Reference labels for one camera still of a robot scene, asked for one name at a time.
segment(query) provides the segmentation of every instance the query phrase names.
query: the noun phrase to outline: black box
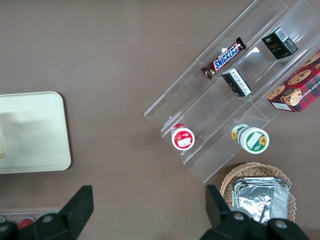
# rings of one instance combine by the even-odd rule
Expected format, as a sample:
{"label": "black box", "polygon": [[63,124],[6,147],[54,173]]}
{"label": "black box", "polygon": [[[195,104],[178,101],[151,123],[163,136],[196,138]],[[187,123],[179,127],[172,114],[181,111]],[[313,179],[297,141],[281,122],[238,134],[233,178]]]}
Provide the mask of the black box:
{"label": "black box", "polygon": [[222,77],[228,84],[229,88],[238,97],[245,97],[251,93],[251,88],[248,86],[245,79],[241,76],[237,69],[231,68],[223,72]]}
{"label": "black box", "polygon": [[268,34],[268,36],[263,37],[261,40],[273,53],[276,59],[283,59],[291,56],[298,50],[295,43],[281,27],[278,27],[277,30]]}

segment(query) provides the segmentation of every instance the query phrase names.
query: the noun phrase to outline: snickers bar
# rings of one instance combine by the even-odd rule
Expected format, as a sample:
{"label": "snickers bar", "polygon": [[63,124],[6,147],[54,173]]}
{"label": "snickers bar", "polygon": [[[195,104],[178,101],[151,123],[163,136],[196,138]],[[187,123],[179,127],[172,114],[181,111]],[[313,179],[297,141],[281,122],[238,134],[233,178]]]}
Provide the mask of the snickers bar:
{"label": "snickers bar", "polygon": [[243,49],[246,49],[246,45],[238,37],[236,42],[229,47],[223,54],[221,54],[216,60],[210,62],[201,70],[204,72],[208,79],[212,79],[213,75],[218,72],[224,65],[230,62],[235,56],[237,56]]}

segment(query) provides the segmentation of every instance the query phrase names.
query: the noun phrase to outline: cookie image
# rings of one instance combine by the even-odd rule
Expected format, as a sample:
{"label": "cookie image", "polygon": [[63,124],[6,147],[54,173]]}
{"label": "cookie image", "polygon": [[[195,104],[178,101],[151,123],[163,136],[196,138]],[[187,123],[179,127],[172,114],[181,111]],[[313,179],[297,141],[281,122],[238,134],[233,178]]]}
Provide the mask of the cookie image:
{"label": "cookie image", "polygon": [[288,85],[300,83],[302,80],[308,77],[310,73],[311,73],[311,70],[304,70],[297,73],[296,75],[290,78],[290,80],[288,81]]}
{"label": "cookie image", "polygon": [[300,102],[301,96],[299,88],[291,88],[283,94],[280,100],[289,106],[296,106]]}
{"label": "cookie image", "polygon": [[269,95],[266,97],[268,100],[274,99],[276,96],[278,96],[283,90],[285,89],[284,85],[278,86],[275,90],[269,93]]}
{"label": "cookie image", "polygon": [[309,64],[312,64],[315,60],[320,58],[320,51],[318,51],[315,55],[313,55],[309,61],[307,61],[305,64],[302,65],[302,67],[308,66]]}

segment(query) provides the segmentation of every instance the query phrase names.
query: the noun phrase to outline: acrylic tiered display stand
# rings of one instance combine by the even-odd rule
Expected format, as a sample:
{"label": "acrylic tiered display stand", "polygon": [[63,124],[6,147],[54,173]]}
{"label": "acrylic tiered display stand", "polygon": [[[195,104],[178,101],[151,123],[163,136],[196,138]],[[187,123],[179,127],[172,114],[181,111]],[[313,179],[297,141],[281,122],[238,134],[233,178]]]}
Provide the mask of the acrylic tiered display stand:
{"label": "acrylic tiered display stand", "polygon": [[[261,38],[278,27],[298,51],[277,60]],[[284,0],[255,0],[144,113],[172,147],[171,129],[185,124],[195,135],[191,149],[178,151],[183,164],[206,182],[242,148],[231,138],[240,123],[263,129],[280,111],[267,95],[320,49],[320,17],[307,0],[290,6]],[[247,48],[206,78],[201,68],[241,37]],[[221,74],[236,68],[252,92],[237,97]]]}

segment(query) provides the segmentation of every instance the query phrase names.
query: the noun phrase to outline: red plaid box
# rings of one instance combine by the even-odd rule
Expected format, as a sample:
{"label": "red plaid box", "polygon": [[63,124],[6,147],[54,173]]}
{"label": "red plaid box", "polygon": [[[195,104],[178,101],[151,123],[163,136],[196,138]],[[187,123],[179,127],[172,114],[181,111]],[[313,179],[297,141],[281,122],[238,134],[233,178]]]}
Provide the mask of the red plaid box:
{"label": "red plaid box", "polygon": [[280,110],[301,112],[320,96],[320,50],[288,77],[267,99]]}

